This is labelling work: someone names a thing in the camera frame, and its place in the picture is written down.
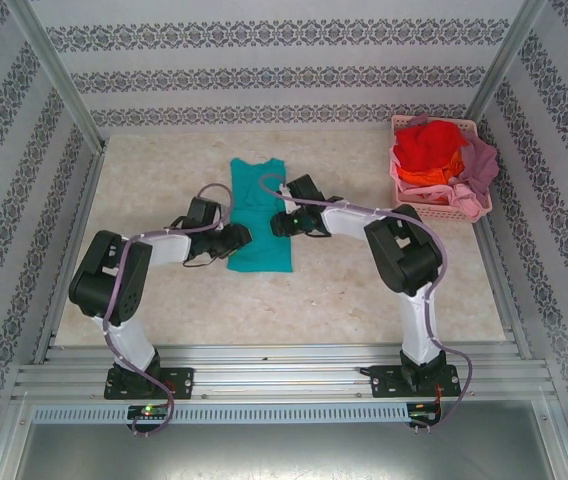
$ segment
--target red cloth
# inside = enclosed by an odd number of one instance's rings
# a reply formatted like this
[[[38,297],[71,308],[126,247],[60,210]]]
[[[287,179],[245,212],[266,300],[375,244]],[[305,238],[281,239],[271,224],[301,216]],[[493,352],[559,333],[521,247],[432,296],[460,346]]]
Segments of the red cloth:
[[[408,172],[401,167],[397,167],[398,176],[406,183],[416,187],[431,187],[433,185],[448,185],[451,177],[457,177],[464,171],[462,154],[458,150],[453,154],[448,165],[442,168],[431,168],[425,172]]]
[[[407,172],[444,168],[459,148],[467,145],[457,125],[442,120],[400,130],[395,141],[393,153]]]

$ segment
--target robotic arm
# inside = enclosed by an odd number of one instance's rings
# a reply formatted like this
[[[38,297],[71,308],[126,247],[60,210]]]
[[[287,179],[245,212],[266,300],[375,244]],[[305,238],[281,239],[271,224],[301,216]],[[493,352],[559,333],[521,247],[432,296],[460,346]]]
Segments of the robotic arm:
[[[401,378],[414,393],[434,390],[451,369],[445,352],[431,340],[436,336],[434,302],[425,301],[442,265],[442,254],[431,236],[417,225],[351,205],[340,197],[328,199],[331,206],[295,203],[294,199],[326,202],[309,175],[281,185],[280,192],[286,211],[271,220],[275,235],[348,235],[368,242],[380,277],[401,299]],[[420,220],[409,205],[394,212]],[[427,308],[432,336],[427,330]]]
[[[156,386],[127,365],[128,362],[151,377],[162,379],[159,354],[146,338],[135,316],[142,299],[146,274],[150,267],[169,263],[181,263],[187,267],[204,266],[207,263],[193,265],[191,262],[203,254],[208,254],[210,262],[226,258],[251,241],[248,229],[239,224],[220,224],[207,231],[179,233],[180,230],[212,225],[220,215],[221,205],[217,202],[199,196],[193,198],[188,213],[165,227],[161,234],[146,235],[133,242],[123,267],[119,264],[127,239],[106,230],[98,232],[93,238],[71,281],[69,299],[102,328],[118,269],[124,268],[115,306],[108,318],[108,329],[104,331],[119,353],[115,355],[115,364],[109,371],[106,398],[161,395]]]

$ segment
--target marble tabletop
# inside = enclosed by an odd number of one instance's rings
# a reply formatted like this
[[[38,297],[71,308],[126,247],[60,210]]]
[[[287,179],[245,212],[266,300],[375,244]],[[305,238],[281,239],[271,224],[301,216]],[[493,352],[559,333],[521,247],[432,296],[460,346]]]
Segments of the marble tabletop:
[[[286,162],[309,173],[326,197],[391,206],[388,133],[296,131],[111,137],[80,257],[98,230],[155,230],[185,213],[205,184],[230,185],[229,162]],[[224,192],[207,196],[227,202]],[[449,272],[436,292],[444,341],[501,341],[502,325],[471,224],[425,219],[441,235]],[[293,238],[294,273],[205,268],[149,271],[137,315],[156,345],[401,342],[398,297],[382,283],[368,245],[349,237]],[[93,322],[67,304],[57,345],[102,345]]]

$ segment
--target pink basket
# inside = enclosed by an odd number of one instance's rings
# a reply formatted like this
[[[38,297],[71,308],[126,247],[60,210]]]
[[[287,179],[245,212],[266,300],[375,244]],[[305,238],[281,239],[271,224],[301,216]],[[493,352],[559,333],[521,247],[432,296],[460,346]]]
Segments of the pink basket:
[[[408,126],[409,120],[411,120],[412,118],[414,117],[410,115],[393,115],[391,117],[391,166],[393,164],[393,160],[396,158],[395,154],[393,153],[393,146],[395,145],[395,132],[406,128]],[[429,117],[428,119],[429,122],[432,122],[433,120],[442,120],[445,122],[454,123],[459,127],[460,130],[473,132],[475,135],[477,135],[477,125],[472,120],[457,120],[453,118],[438,117]],[[493,209],[493,202],[491,200],[490,193],[487,195],[487,202],[488,206],[486,210],[490,212]],[[395,182],[393,182],[393,206],[398,207],[405,203],[415,208],[420,217],[446,218],[448,220],[459,220],[470,223],[477,221],[471,219],[464,212],[460,211],[458,207],[430,203],[417,195],[406,195],[405,193],[400,192],[398,186],[395,184]]]

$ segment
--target floral patterned wall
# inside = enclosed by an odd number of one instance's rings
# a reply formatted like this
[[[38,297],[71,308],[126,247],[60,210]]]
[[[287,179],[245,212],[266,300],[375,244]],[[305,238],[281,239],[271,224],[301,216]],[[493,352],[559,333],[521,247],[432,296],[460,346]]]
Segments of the floral patterned wall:
[[[547,3],[485,113],[502,169],[491,227],[568,420],[568,1]]]
[[[92,158],[0,0],[0,424],[40,339]]]
[[[522,0],[34,0],[105,137],[461,116]]]

